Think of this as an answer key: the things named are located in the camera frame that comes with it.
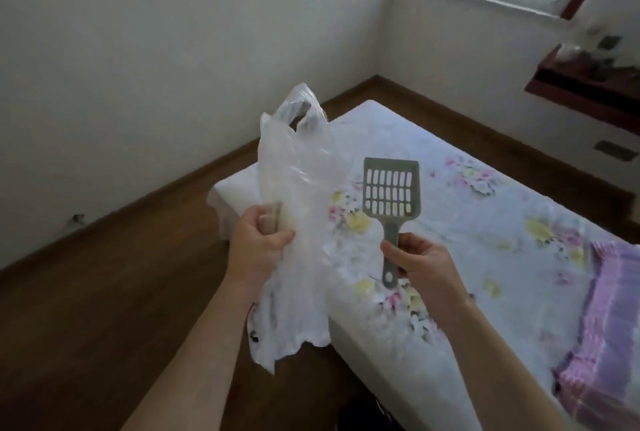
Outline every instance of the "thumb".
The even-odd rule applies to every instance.
[[[288,245],[293,238],[296,236],[296,232],[293,230],[288,231],[280,231],[275,234],[271,234],[270,236],[265,236],[264,238],[267,240],[269,246],[273,249],[283,249],[284,246]]]
[[[382,254],[384,254],[386,258],[395,262],[398,266],[404,268],[405,270],[411,270],[411,266],[413,263],[413,256],[411,254],[394,246],[389,241],[382,241],[380,243],[380,249],[382,250]]]

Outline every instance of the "white wall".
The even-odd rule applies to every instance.
[[[588,21],[622,32],[640,55],[638,0],[586,0],[578,17],[569,23],[483,0],[393,0],[381,74],[640,194],[640,160],[623,163],[593,150],[610,140],[640,151],[640,137],[524,92],[542,57]]]
[[[0,0],[0,267],[375,74],[384,4]]]

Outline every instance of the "brown floor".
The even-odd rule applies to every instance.
[[[629,194],[380,78],[325,104],[375,99],[503,173],[634,241]],[[209,188],[256,159],[251,144],[0,273],[0,427],[117,430],[172,358],[223,277]],[[332,429],[365,392],[329,348],[303,347],[276,377],[246,338],[222,428]]]

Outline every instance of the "person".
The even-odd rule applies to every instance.
[[[173,360],[123,431],[200,431],[220,426],[244,331],[295,233],[263,235],[267,206],[247,209],[232,237],[227,273]],[[447,336],[485,431],[561,431],[564,417],[469,296],[449,251],[416,234],[381,250],[398,264]]]

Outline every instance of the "slotted scoop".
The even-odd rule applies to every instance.
[[[398,245],[400,227],[420,215],[420,165],[417,161],[364,159],[362,210],[377,218],[385,240]],[[392,290],[398,283],[398,267],[385,257],[382,283]]]

